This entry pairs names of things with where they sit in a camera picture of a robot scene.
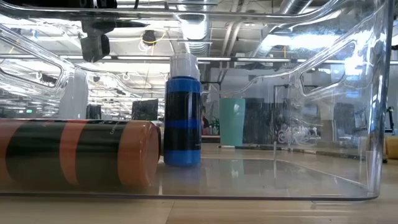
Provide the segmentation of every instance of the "desk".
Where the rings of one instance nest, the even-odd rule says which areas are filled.
[[[203,157],[232,156],[203,150]],[[245,156],[268,156],[248,152]],[[315,159],[305,155],[303,161]],[[357,203],[295,201],[123,200],[101,198],[0,198],[0,223],[398,223],[398,161],[383,164],[381,195]]]

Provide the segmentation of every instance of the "ceiling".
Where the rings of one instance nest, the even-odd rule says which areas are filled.
[[[164,2],[152,1],[152,0],[140,0],[139,9],[163,9]],[[305,12],[310,12],[318,9],[324,5],[326,1],[314,0],[309,7],[306,8]],[[238,1],[236,10],[247,12],[247,13],[258,13],[258,14],[273,14],[278,12],[280,8],[280,1]],[[121,0],[118,1],[118,8],[133,10],[134,1]],[[170,9],[178,8],[183,10],[181,5],[170,4]],[[208,6],[206,10],[212,12],[229,12],[233,10],[234,1],[232,0],[220,0],[215,6]],[[357,12],[355,10],[347,13],[347,16],[354,16]],[[328,17],[323,17],[319,20],[332,19],[332,14]],[[262,42],[262,30],[265,24],[263,22],[243,22],[239,32],[235,39],[232,39],[233,32],[237,29],[237,24],[232,28],[232,34],[230,40],[228,40],[228,47],[233,43],[231,47],[231,53],[229,55],[222,54],[223,42],[226,37],[228,26],[233,21],[210,21],[210,27],[208,29],[208,35],[205,39],[195,40],[187,43],[187,35],[199,35],[197,26],[190,26],[191,28],[187,31],[184,28],[183,22],[178,19],[171,20],[158,20],[158,19],[123,19],[119,18],[119,21],[124,22],[140,22],[145,27],[128,27],[128,28],[114,28],[111,32],[107,32],[106,36],[109,39],[110,54],[104,59],[99,60],[95,63],[86,62],[82,57],[82,46],[81,39],[88,36],[87,32],[84,32],[81,21],[69,21],[63,19],[15,19],[7,16],[0,16],[0,23],[6,26],[12,31],[22,35],[35,44],[43,47],[44,49],[62,56],[70,62],[78,65],[82,68],[87,68],[90,72],[88,75],[88,86],[89,86],[89,103],[94,105],[103,105],[106,109],[105,112],[112,114],[120,114],[120,116],[126,117],[131,113],[132,102],[136,100],[160,98],[160,107],[163,107],[164,95],[161,94],[164,90],[165,82],[168,79],[170,66],[166,60],[134,60],[129,59],[130,56],[171,56],[177,53],[187,52],[187,44],[203,44],[205,43],[208,47],[205,55],[209,57],[221,57],[221,56],[240,56],[248,57],[250,53],[255,51]],[[347,18],[337,19],[334,22],[334,26],[339,27],[341,32],[344,33],[355,24],[346,22]],[[302,24],[295,28],[280,29],[273,34],[270,34],[268,38],[268,44],[271,46],[272,51],[269,57],[282,57],[282,58],[302,58],[307,59],[319,53],[322,48],[328,43],[332,44],[333,41],[338,38],[338,35],[325,35],[322,34],[322,41],[317,42],[320,38],[320,34],[314,33],[314,39],[310,36],[303,36],[304,33],[314,32],[306,27],[311,28],[313,25]],[[317,27],[318,30],[324,29],[325,26]],[[157,42],[152,45],[146,45],[143,42],[143,33],[146,30],[153,30]],[[53,87],[54,82],[51,78],[57,79],[60,76],[60,68],[51,63],[45,62],[40,58],[13,58],[13,55],[26,55],[27,53],[23,50],[19,50],[4,42],[0,43],[0,55],[3,55],[2,62],[0,62],[0,68],[7,74],[20,77],[34,83]],[[234,65],[223,64],[223,66],[229,66],[233,69],[234,66],[240,65],[234,63]],[[218,68],[220,67],[219,62],[202,62],[200,64],[201,69],[205,67]],[[113,76],[101,76],[96,74],[95,70],[108,72]],[[250,75],[250,71],[246,72],[244,78],[247,82],[247,76]],[[241,76],[242,73],[229,72],[229,74],[235,74],[237,77]],[[100,77],[99,80],[94,81],[94,77]],[[202,72],[202,81],[218,81],[217,72]],[[142,94],[140,92],[128,92],[123,91],[122,94],[117,90],[123,90],[120,88],[120,80],[123,85],[129,88],[137,90],[153,90],[153,93]],[[19,112],[19,108],[36,107],[41,108],[43,111],[42,115],[55,116],[57,106],[53,105],[48,100],[40,100],[40,97],[34,100],[30,97],[19,94],[21,91],[17,91],[18,86],[7,86],[3,87],[2,95],[0,99],[4,99],[0,102],[3,108],[16,108],[9,109]]]

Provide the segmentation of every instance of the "fluorescent light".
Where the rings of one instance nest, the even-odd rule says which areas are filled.
[[[342,60],[326,60],[325,63],[329,63],[329,64],[342,64],[342,63],[344,63],[344,61],[342,61]]]
[[[229,62],[231,58],[227,57],[198,57],[198,61],[222,61],[222,62]]]
[[[120,60],[170,60],[170,57],[159,56],[118,56]]]
[[[238,58],[239,62],[290,62],[287,58]]]
[[[24,110],[26,109],[25,107],[18,107],[18,106],[9,106],[6,107],[6,109],[10,109],[10,110]]]

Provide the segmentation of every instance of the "blue water bottle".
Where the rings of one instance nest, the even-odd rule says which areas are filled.
[[[200,163],[201,83],[197,59],[177,54],[170,59],[166,82],[164,162],[171,166]]]

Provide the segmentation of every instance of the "ceiling duct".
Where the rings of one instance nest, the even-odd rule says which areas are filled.
[[[179,11],[209,11],[211,6],[204,5],[179,5],[177,8]],[[187,40],[185,48],[187,53],[196,56],[207,56],[208,55],[208,31],[210,27],[210,21],[205,14],[200,13],[188,13],[180,14],[177,16],[181,22],[181,30],[184,40]]]
[[[300,14],[311,4],[312,0],[283,0],[280,4],[279,14]],[[262,42],[266,41],[266,37],[270,34],[276,26],[273,25],[265,25],[261,30]],[[265,57],[269,53],[272,47],[266,46],[261,47],[261,45],[257,48],[257,50],[253,53],[253,57]]]

